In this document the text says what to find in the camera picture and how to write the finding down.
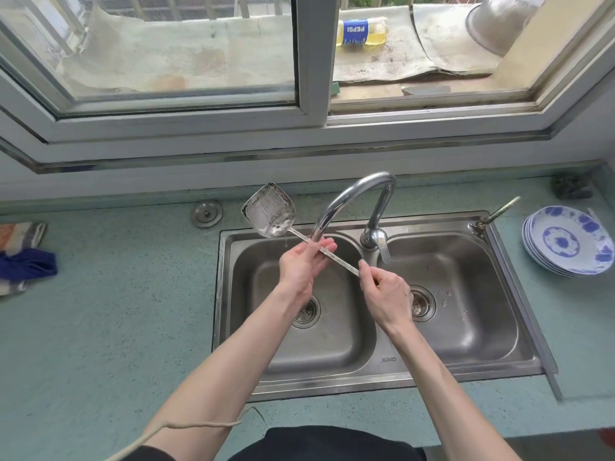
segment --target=chrome faucet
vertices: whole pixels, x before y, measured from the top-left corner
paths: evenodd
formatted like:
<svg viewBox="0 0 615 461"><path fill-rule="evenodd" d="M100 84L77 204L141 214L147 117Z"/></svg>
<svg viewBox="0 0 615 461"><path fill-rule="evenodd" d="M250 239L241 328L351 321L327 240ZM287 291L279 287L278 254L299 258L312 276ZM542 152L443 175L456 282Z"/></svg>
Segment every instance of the chrome faucet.
<svg viewBox="0 0 615 461"><path fill-rule="evenodd" d="M331 220L333 220L333 217L335 217L340 210L355 200L359 195L363 194L366 190L379 184L384 184L384 188L382 188L376 208L365 226L365 231L361 235L361 245L365 247L365 249L369 250L378 249L380 251L382 261L384 263L389 263L390 254L386 233L384 230L378 228L378 222L380 221L382 212L384 212L384 209L393 195L393 191L395 191L396 181L395 176L387 173L386 171L380 171L379 173L370 174L369 176L359 179L329 204L327 209L323 212L322 216L320 216L319 220L314 225L310 239L316 242L320 241L323 232L327 229L327 226L329 226Z"/></svg>

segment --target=spatula head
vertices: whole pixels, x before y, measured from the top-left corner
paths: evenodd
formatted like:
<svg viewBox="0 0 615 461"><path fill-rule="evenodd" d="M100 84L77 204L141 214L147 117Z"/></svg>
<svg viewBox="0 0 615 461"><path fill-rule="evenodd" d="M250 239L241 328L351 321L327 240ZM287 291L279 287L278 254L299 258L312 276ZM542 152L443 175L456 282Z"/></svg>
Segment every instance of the spatula head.
<svg viewBox="0 0 615 461"><path fill-rule="evenodd" d="M267 183L248 202L241 213L265 238L282 236L295 222L295 204L275 183Z"/></svg>

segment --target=sink drain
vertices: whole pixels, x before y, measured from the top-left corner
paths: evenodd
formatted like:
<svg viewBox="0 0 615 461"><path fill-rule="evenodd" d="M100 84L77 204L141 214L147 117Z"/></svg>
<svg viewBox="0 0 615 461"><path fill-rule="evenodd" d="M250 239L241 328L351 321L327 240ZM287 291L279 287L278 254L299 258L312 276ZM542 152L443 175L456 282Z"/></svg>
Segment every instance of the sink drain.
<svg viewBox="0 0 615 461"><path fill-rule="evenodd" d="M410 290L414 296L412 320L415 322L426 322L435 314L434 295L427 288L419 285L410 285Z"/></svg>
<svg viewBox="0 0 615 461"><path fill-rule="evenodd" d="M303 309L299 311L297 317L295 317L295 321L293 322L293 327L297 328L310 328L320 317L320 302L314 296L310 298Z"/></svg>

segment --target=stack of plates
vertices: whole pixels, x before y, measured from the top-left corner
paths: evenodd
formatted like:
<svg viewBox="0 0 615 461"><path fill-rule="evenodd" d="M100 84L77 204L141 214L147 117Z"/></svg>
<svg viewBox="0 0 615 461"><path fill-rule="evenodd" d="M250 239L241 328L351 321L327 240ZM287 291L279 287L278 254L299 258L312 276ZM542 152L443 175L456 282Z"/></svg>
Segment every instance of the stack of plates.
<svg viewBox="0 0 615 461"><path fill-rule="evenodd" d="M540 209L523 223L523 246L545 269L580 277L613 263L613 241L599 221L564 206Z"/></svg>

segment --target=sink basin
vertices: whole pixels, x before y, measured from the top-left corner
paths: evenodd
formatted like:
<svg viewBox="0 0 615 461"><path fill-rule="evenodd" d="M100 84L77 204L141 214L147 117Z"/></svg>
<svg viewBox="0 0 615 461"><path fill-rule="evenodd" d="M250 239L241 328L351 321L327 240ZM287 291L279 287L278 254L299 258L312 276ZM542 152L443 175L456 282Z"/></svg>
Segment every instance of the sink basin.
<svg viewBox="0 0 615 461"><path fill-rule="evenodd" d="M411 285L415 323L458 380L527 376L555 362L511 270L493 225L469 224L483 212L381 219L392 261L361 247L365 221L331 223L337 254L362 257ZM309 235L311 225L295 226ZM279 278L278 260L295 238L264 239L253 230L222 232L213 348L263 302ZM546 356L548 363L538 356ZM371 318L358 278L332 263L314 282L250 401L410 387L404 362Z"/></svg>

